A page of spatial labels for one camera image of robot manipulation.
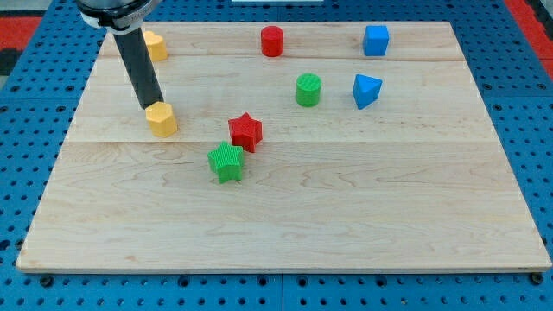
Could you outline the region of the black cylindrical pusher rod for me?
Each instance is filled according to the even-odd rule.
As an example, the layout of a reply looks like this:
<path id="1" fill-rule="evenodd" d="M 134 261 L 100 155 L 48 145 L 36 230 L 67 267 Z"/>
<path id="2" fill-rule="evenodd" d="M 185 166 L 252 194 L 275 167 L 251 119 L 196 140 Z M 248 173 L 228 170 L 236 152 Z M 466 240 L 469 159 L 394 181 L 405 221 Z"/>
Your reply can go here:
<path id="1" fill-rule="evenodd" d="M 124 35 L 114 35 L 121 59 L 143 110 L 164 100 L 143 31 L 138 28 Z"/>

